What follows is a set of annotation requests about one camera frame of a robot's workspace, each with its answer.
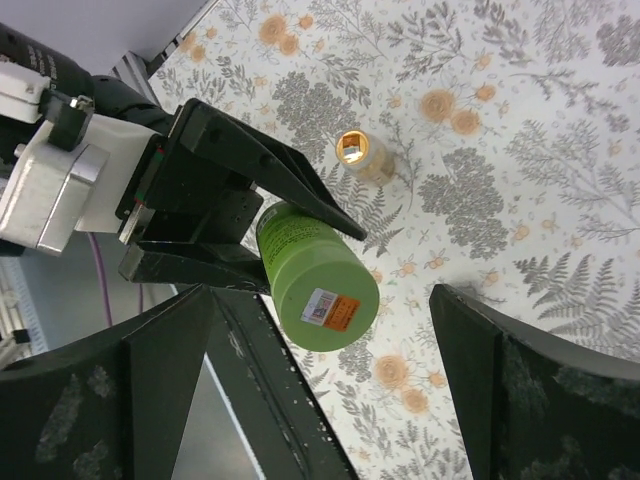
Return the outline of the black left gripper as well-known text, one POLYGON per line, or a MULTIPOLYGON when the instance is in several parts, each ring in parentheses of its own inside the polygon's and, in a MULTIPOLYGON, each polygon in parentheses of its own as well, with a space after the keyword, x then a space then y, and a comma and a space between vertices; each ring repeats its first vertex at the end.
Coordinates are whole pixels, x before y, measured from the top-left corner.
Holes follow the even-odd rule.
POLYGON ((147 141, 115 210, 119 240, 138 242, 125 253, 120 275, 133 283, 268 295, 262 260, 235 244, 264 202, 254 183, 351 238, 367 237, 301 152, 190 99, 167 134, 147 141))

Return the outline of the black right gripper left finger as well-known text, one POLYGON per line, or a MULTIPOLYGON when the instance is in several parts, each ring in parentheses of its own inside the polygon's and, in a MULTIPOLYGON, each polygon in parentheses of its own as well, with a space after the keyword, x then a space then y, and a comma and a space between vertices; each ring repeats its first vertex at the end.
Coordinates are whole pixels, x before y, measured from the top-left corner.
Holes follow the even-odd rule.
POLYGON ((171 478, 213 306, 193 287, 2 370, 2 478, 171 478))

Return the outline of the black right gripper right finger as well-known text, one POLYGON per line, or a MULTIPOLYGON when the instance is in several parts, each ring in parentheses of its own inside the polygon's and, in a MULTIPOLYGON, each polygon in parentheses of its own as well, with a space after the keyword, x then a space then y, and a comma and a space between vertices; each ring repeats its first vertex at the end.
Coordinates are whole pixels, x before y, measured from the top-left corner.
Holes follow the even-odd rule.
POLYGON ((429 306, 476 479, 636 479, 639 366, 438 284, 429 306))

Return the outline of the green pill bottle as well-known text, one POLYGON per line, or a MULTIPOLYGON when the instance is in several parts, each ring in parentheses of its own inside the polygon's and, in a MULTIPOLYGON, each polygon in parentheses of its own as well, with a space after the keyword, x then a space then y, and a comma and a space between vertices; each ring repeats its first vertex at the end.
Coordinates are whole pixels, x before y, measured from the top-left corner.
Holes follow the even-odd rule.
POLYGON ((275 311, 288 339, 314 352, 359 340, 378 312, 378 284, 327 224, 284 202, 261 215, 256 241, 275 311))

